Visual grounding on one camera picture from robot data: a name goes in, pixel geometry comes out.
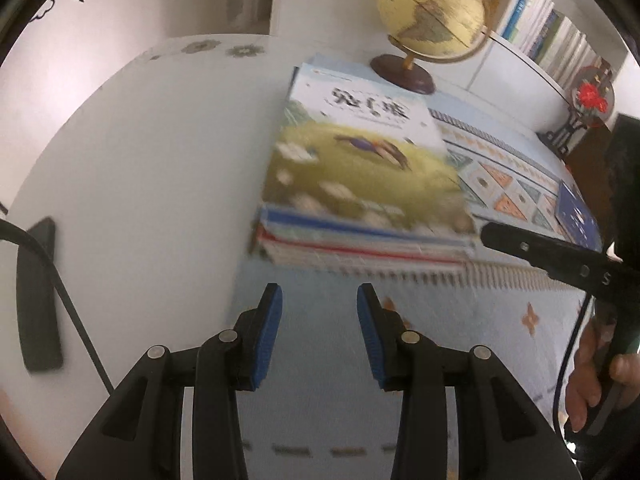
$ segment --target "human hand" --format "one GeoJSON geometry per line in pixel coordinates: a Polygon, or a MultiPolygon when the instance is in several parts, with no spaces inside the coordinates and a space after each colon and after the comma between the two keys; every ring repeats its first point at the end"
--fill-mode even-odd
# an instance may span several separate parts
{"type": "MultiPolygon", "coordinates": [[[[580,431],[587,421],[587,405],[597,406],[602,396],[598,373],[593,363],[595,353],[611,341],[614,326],[603,327],[592,318],[582,332],[574,355],[574,371],[566,386],[564,405],[574,431],[580,431]]],[[[609,366],[611,378],[626,386],[616,405],[623,409],[640,395],[640,355],[617,355],[609,366]]]]}

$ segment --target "yellow globe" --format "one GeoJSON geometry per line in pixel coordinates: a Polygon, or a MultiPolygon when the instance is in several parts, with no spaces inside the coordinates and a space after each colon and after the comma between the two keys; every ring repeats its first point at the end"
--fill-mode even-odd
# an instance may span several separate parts
{"type": "Polygon", "coordinates": [[[483,0],[378,0],[388,33],[429,60],[464,56],[482,40],[483,0]]]}

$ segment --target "metal screw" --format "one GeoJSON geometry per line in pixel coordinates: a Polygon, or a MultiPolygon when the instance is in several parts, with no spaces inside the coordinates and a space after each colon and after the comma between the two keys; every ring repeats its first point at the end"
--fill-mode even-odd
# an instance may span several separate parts
{"type": "Polygon", "coordinates": [[[491,357],[491,350],[489,350],[486,346],[476,346],[474,348],[474,355],[478,359],[486,361],[489,357],[491,357]]]}
{"type": "Polygon", "coordinates": [[[417,332],[413,332],[412,330],[407,330],[406,332],[402,332],[402,341],[405,343],[409,343],[410,345],[416,344],[420,341],[420,334],[417,332]]]}
{"type": "Polygon", "coordinates": [[[164,355],[164,346],[155,345],[146,351],[146,356],[150,359],[158,359],[164,355]]]}
{"type": "Polygon", "coordinates": [[[231,343],[238,339],[238,332],[236,332],[235,330],[223,330],[218,335],[218,339],[220,339],[220,341],[222,341],[223,343],[231,343]]]}

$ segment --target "globe base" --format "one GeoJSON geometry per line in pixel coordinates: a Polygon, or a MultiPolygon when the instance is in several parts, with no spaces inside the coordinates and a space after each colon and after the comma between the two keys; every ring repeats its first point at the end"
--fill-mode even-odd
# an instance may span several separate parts
{"type": "Polygon", "coordinates": [[[431,74],[416,65],[412,59],[382,54],[373,58],[369,65],[382,79],[400,88],[424,95],[433,94],[436,91],[431,74]]]}

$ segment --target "globe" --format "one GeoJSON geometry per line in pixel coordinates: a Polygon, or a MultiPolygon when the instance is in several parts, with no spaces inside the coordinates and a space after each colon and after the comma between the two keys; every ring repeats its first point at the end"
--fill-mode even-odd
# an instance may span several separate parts
{"type": "Polygon", "coordinates": [[[407,54],[385,54],[372,68],[392,83],[420,93],[434,91],[433,79],[414,59],[456,62],[472,56],[488,39],[485,0],[378,0],[389,40],[407,54]]]}

